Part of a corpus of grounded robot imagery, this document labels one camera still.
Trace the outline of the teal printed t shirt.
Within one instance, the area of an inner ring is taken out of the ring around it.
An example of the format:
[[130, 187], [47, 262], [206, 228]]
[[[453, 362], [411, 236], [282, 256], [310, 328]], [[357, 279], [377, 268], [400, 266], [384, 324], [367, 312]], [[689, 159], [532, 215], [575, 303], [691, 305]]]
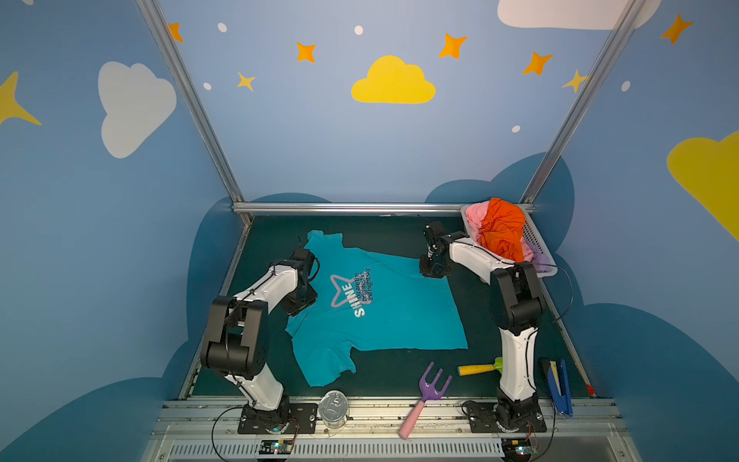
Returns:
[[288, 320], [294, 357], [311, 387], [355, 372], [352, 350], [465, 350], [466, 333], [448, 281], [421, 275], [415, 259], [344, 246], [312, 230], [316, 302]]

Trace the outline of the white plastic laundry basket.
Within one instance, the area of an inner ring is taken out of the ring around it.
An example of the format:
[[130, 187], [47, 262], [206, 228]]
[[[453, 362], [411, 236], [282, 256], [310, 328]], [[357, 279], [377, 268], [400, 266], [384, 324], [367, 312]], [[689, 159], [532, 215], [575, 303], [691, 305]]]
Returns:
[[[482, 211], [487, 211], [487, 206], [488, 202], [467, 204], [463, 205], [460, 211], [460, 215], [465, 227], [465, 232], [473, 239], [475, 244], [479, 244], [478, 219], [471, 219], [471, 214], [468, 213], [468, 210], [470, 208], [473, 208], [473, 211], [480, 214]], [[527, 245], [530, 256], [532, 257], [533, 252], [541, 252], [548, 254], [548, 256], [552, 258], [554, 269], [548, 271], [547, 273], [537, 273], [538, 277], [545, 278], [557, 275], [558, 268], [556, 267], [556, 263], [554, 263], [552, 253], [550, 252], [548, 245], [545, 243], [541, 233], [537, 229], [527, 208], [520, 204], [517, 204], [517, 207], [522, 211], [522, 214], [525, 217], [525, 225], [523, 226], [523, 242]]]

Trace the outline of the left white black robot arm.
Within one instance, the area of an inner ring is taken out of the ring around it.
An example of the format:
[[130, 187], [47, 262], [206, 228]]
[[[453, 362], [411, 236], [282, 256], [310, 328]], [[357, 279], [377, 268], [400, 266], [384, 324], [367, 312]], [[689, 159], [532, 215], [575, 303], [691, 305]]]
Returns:
[[319, 271], [315, 255], [297, 248], [235, 296], [219, 296], [210, 309], [200, 363], [219, 373], [247, 399], [239, 432], [280, 434], [300, 429], [282, 383], [268, 365], [269, 315], [282, 309], [296, 317], [318, 295], [311, 282]]

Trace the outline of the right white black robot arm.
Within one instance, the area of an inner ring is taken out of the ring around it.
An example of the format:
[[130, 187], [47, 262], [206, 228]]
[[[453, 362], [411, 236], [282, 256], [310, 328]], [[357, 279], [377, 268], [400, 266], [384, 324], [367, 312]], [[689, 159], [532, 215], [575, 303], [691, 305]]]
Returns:
[[423, 276], [443, 278], [456, 263], [492, 288], [489, 313], [502, 339], [502, 377], [495, 407], [498, 428], [504, 432], [545, 432], [535, 385], [534, 352], [546, 304], [535, 267], [498, 256], [464, 232], [448, 233], [438, 221], [429, 223], [423, 235], [427, 242], [427, 255], [420, 262]]

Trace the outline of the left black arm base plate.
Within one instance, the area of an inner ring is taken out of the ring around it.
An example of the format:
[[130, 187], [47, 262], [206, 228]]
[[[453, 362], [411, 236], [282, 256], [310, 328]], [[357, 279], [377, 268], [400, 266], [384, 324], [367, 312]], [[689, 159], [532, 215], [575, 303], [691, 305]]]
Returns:
[[239, 434], [313, 434], [318, 420], [318, 406], [313, 403], [288, 403], [273, 411], [256, 410], [245, 405], [238, 422]]

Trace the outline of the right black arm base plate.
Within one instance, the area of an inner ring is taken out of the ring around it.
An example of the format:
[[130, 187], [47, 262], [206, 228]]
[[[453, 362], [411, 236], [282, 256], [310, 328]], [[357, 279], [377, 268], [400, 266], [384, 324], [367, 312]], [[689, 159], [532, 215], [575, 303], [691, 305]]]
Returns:
[[497, 402], [466, 400], [460, 408], [472, 433], [528, 433], [548, 430], [539, 407], [523, 416], [514, 416], [505, 405]]

